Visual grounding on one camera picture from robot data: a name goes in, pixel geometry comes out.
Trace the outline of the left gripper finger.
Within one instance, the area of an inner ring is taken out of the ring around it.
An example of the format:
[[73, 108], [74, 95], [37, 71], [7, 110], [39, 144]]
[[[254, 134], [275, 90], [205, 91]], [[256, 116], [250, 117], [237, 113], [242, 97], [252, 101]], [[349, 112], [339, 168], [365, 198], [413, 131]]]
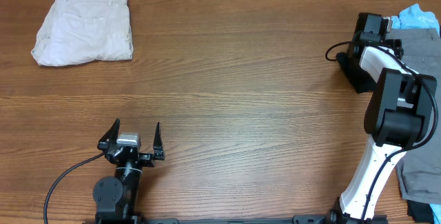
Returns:
[[163, 153], [163, 142], [162, 142], [162, 138], [161, 138], [161, 127], [160, 127], [159, 122], [156, 124], [153, 149], [154, 149], [155, 154], [162, 154]]
[[100, 138], [99, 143], [115, 143], [120, 128], [120, 119], [116, 119], [111, 128]]

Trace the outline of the grey shorts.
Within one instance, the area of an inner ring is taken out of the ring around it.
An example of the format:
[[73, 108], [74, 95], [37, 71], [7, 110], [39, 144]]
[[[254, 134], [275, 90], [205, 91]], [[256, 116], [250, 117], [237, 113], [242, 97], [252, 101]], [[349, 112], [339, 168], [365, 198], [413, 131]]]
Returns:
[[[402, 41], [402, 61], [411, 69], [436, 78], [435, 100], [440, 105], [440, 35], [436, 29], [393, 29], [387, 38]], [[439, 205], [440, 126], [426, 145], [407, 152], [396, 167], [403, 199]]]

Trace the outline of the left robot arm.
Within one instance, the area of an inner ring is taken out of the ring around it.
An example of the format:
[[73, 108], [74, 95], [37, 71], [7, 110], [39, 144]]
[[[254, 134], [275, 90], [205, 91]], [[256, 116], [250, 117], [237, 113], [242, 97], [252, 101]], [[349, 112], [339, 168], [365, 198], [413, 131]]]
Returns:
[[102, 136], [97, 148], [116, 166], [114, 176], [100, 179], [93, 189], [96, 203], [96, 223], [147, 223], [136, 211], [136, 202], [143, 168], [154, 167], [165, 159], [161, 127], [156, 125], [153, 152], [141, 152], [141, 138], [137, 133], [120, 133], [120, 120]]

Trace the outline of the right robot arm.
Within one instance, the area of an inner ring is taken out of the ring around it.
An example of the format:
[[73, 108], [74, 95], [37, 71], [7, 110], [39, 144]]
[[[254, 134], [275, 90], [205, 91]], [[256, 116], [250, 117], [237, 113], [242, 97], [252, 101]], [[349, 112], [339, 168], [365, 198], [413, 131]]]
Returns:
[[374, 211], [390, 173], [406, 152], [431, 139], [438, 124], [437, 81], [402, 62], [401, 40], [387, 38], [391, 24], [389, 17], [359, 13], [347, 51], [335, 58], [356, 92], [372, 95], [364, 153], [328, 223], [386, 223]]

